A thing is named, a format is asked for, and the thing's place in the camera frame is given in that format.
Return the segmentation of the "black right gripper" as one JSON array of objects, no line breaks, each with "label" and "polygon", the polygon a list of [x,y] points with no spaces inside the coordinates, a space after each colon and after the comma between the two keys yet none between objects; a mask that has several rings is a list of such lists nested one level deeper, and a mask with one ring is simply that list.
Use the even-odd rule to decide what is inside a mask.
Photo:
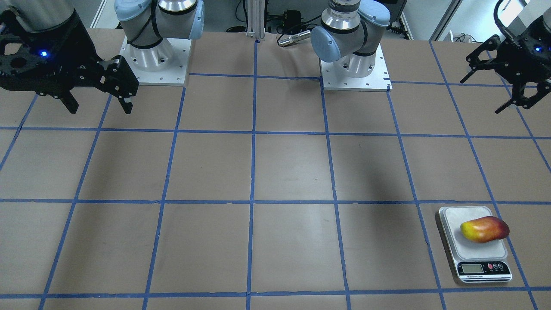
[{"label": "black right gripper", "polygon": [[102,59],[76,11],[50,30],[24,29],[14,11],[3,11],[1,22],[1,87],[30,91],[61,100],[71,114],[79,104],[74,87],[94,87],[118,98],[125,114],[132,112],[132,97],[139,81],[122,55]]}]

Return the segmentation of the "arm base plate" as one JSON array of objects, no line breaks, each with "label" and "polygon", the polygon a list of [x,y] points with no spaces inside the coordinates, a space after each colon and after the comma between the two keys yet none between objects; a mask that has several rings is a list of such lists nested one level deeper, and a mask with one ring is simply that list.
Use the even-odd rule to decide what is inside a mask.
[{"label": "arm base plate", "polygon": [[120,55],[128,61],[141,86],[185,86],[193,43],[189,39],[164,38],[155,47],[138,49],[125,37]]},{"label": "arm base plate", "polygon": [[332,91],[389,92],[393,90],[383,49],[370,56],[350,54],[335,62],[320,60],[323,88]]}]

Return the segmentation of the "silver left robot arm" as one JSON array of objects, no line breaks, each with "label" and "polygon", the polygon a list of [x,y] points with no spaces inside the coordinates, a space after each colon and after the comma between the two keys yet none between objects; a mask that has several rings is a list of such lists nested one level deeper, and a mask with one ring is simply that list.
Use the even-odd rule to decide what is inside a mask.
[{"label": "silver left robot arm", "polygon": [[[514,35],[498,17],[500,4],[493,18],[503,38],[493,35],[466,56],[471,70],[461,83],[477,71],[493,70],[512,85],[511,99],[496,113],[510,105],[530,109],[550,93],[550,10]],[[383,32],[390,25],[388,8],[374,0],[330,0],[320,18],[321,24],[311,31],[318,58],[340,62],[352,78],[368,76]]]}]

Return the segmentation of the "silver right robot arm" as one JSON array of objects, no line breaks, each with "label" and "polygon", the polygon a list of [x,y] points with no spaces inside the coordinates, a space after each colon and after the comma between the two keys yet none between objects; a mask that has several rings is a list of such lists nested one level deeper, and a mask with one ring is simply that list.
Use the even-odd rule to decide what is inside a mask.
[{"label": "silver right robot arm", "polygon": [[139,87],[131,64],[144,72],[176,61],[170,39],[201,37],[201,0],[117,0],[114,9],[124,29],[128,55],[100,57],[75,7],[68,0],[3,0],[1,87],[61,100],[76,113],[71,90],[94,87],[118,98],[126,114]]}]

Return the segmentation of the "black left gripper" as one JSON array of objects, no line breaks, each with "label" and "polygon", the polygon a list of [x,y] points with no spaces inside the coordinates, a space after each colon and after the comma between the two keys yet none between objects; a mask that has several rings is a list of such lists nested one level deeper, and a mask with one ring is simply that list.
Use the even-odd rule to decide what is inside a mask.
[{"label": "black left gripper", "polygon": [[499,106],[499,114],[511,105],[532,108],[550,93],[551,28],[550,16],[535,19],[523,33],[514,36],[497,15],[494,20],[504,35],[493,35],[467,55],[470,70],[460,83],[480,70],[494,70],[512,85],[512,97]]}]

